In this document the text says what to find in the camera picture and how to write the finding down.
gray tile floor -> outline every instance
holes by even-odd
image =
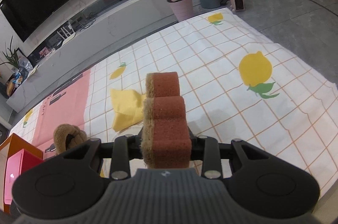
[[[246,10],[238,12],[239,17],[338,84],[338,0],[244,0],[244,3]],[[195,12],[209,11],[212,9],[199,7]],[[87,66],[107,56],[92,57],[86,61]],[[54,91],[57,82],[50,88],[48,91]],[[13,126],[27,110],[29,108],[15,116]]]

white checkered tablecloth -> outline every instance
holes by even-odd
[[[222,13],[220,24],[207,17]],[[276,82],[262,99],[247,91],[238,66],[244,56],[261,51],[273,66]],[[109,77],[126,63],[121,76]],[[91,68],[85,131],[103,142],[119,136],[112,130],[110,89],[145,93],[152,72],[177,72],[187,122],[195,135],[230,143],[241,138],[311,173],[322,195],[338,179],[338,90],[295,54],[273,43],[229,9],[203,14],[170,26],[115,53]],[[142,124],[121,134],[137,134]],[[109,162],[104,165],[109,171]],[[223,160],[224,176],[231,176]],[[200,171],[201,162],[192,162]],[[142,160],[132,170],[144,168]]]

brown plush toy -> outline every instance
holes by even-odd
[[[76,145],[87,141],[87,135],[79,127],[70,124],[61,124],[53,133],[56,154],[69,150]]]

metal screw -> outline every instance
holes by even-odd
[[[116,171],[112,173],[112,178],[115,180],[122,180],[125,179],[128,174],[125,171]]]
[[[206,178],[209,178],[209,179],[216,179],[216,178],[219,178],[221,176],[221,173],[219,171],[216,171],[216,170],[210,170],[210,171],[206,171],[204,173],[204,176]]]

orange sponge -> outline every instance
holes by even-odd
[[[146,92],[150,97],[144,102],[141,149],[150,168],[189,166],[191,140],[184,99],[177,96],[180,93],[178,82],[177,73],[148,74],[146,77],[146,86],[154,88]]]

